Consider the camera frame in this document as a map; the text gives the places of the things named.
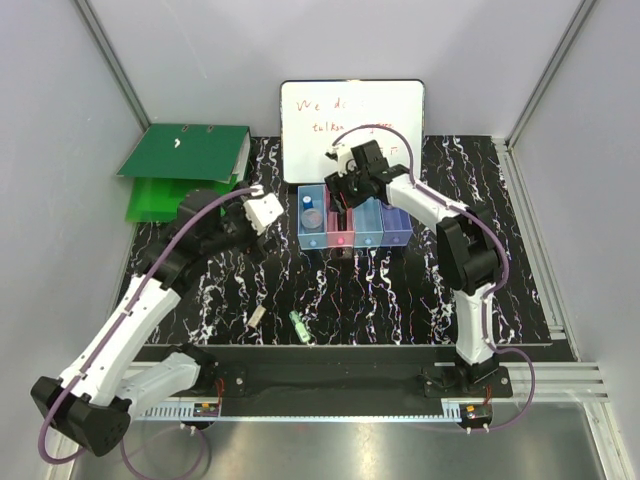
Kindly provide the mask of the orange black marker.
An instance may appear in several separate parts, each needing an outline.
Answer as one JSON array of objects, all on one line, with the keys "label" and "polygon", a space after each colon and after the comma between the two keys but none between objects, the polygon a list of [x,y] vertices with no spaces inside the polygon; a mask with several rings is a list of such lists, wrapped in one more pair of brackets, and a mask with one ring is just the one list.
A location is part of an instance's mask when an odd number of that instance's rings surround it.
[{"label": "orange black marker", "polygon": [[341,232],[350,232],[352,230],[352,219],[350,211],[338,215],[338,227]]}]

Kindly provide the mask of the beige correction tape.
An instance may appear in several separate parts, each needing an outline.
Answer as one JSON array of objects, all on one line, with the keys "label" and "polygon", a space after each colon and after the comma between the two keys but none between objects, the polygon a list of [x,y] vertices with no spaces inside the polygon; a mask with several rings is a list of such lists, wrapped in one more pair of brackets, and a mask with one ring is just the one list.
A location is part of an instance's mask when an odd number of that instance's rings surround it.
[{"label": "beige correction tape", "polygon": [[266,312],[266,309],[262,305],[258,305],[255,308],[254,312],[249,317],[249,320],[247,321],[247,326],[249,328],[256,329],[262,317],[264,316],[265,312]]}]

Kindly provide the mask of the pink bin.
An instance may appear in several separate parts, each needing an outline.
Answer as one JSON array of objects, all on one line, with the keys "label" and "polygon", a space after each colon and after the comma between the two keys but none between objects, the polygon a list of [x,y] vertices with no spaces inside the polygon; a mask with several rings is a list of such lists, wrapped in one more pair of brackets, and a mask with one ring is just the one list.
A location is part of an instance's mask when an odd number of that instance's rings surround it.
[{"label": "pink bin", "polygon": [[338,227],[338,212],[334,212],[330,208],[331,196],[328,188],[325,188],[325,210],[326,210],[326,233],[329,248],[348,248],[353,247],[355,242],[355,229],[353,222],[353,212],[351,209],[352,230],[350,232],[341,232]]}]

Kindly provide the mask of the white dry-erase board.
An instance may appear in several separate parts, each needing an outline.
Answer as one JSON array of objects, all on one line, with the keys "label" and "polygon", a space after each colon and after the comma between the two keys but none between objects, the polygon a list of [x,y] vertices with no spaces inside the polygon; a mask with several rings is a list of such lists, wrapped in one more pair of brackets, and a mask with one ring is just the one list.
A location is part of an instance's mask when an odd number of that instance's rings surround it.
[{"label": "white dry-erase board", "polygon": [[349,147],[375,140],[392,165],[420,174],[424,140],[422,81],[318,80],[281,85],[283,179],[317,184],[336,171],[326,157],[334,141]]}]

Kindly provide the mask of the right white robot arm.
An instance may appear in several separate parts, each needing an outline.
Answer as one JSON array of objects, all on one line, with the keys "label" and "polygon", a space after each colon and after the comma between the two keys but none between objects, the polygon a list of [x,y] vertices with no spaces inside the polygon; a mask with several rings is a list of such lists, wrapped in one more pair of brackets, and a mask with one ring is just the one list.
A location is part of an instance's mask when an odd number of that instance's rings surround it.
[{"label": "right white robot arm", "polygon": [[332,145],[325,156],[333,164],[325,177],[331,209],[344,212],[369,199],[400,209],[436,235],[438,271],[453,291],[459,366],[454,384],[476,396],[498,367],[491,320],[494,291],[507,270],[506,253],[481,211],[452,200],[417,180],[413,169],[390,165],[377,141],[348,147]]}]

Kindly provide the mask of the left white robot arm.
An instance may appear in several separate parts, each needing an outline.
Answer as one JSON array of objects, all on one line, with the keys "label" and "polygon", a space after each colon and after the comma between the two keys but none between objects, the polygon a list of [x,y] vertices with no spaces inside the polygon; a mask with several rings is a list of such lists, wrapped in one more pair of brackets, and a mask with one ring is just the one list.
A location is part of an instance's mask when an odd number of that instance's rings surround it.
[{"label": "left white robot arm", "polygon": [[131,422],[166,398],[219,387],[216,359],[193,344],[172,347],[164,359],[133,377],[125,375],[156,326],[180,303],[206,270],[210,257],[237,250],[260,261],[274,248],[265,236],[282,215],[277,196],[260,185],[218,195],[190,192],[176,218],[147,248],[128,290],[85,350],[55,378],[42,376],[30,395],[44,418],[40,457],[50,429],[101,457],[123,439]]}]

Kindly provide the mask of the small clear glue bottle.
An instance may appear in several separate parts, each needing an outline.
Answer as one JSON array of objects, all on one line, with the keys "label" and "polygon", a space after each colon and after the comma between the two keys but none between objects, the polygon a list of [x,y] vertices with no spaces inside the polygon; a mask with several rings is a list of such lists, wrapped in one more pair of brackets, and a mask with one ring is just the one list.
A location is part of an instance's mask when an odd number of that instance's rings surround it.
[{"label": "small clear glue bottle", "polygon": [[324,223],[322,211],[314,206],[313,198],[309,195],[302,197],[300,223],[307,231],[321,229]]}]

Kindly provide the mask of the light blue bin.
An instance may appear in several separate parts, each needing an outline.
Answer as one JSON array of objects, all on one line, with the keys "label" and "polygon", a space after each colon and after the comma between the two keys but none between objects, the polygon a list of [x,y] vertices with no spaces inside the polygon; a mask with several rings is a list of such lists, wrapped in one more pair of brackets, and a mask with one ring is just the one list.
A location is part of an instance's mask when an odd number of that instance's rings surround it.
[{"label": "light blue bin", "polygon": [[353,209],[354,246],[377,248],[381,245],[383,225],[381,206],[377,199],[368,199]]},{"label": "light blue bin", "polygon": [[[323,213],[323,226],[316,231],[307,231],[300,223],[300,212],[302,209],[302,197],[309,195],[313,198],[316,208]],[[301,185],[297,189],[297,236],[302,250],[317,250],[328,247],[327,233],[325,230],[326,210],[325,210],[325,186],[323,184]]]}]

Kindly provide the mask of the green white correction tape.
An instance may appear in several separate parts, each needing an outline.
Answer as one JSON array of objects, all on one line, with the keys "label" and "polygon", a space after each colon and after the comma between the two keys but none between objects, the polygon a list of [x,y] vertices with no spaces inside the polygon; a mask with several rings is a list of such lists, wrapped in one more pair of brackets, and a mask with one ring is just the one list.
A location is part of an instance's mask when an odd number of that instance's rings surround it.
[{"label": "green white correction tape", "polygon": [[289,319],[294,327],[294,330],[299,340],[303,344],[309,344],[311,341],[311,334],[309,333],[301,314],[297,311],[291,311],[289,313]]}]

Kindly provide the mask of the purple bin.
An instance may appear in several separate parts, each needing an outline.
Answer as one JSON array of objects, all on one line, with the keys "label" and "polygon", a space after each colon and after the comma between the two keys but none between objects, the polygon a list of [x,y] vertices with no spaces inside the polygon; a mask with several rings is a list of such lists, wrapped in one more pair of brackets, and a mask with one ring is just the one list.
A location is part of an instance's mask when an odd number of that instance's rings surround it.
[{"label": "purple bin", "polygon": [[405,247],[413,234],[410,216],[403,210],[391,207],[379,200],[375,201],[377,230],[379,239],[376,247]]}]

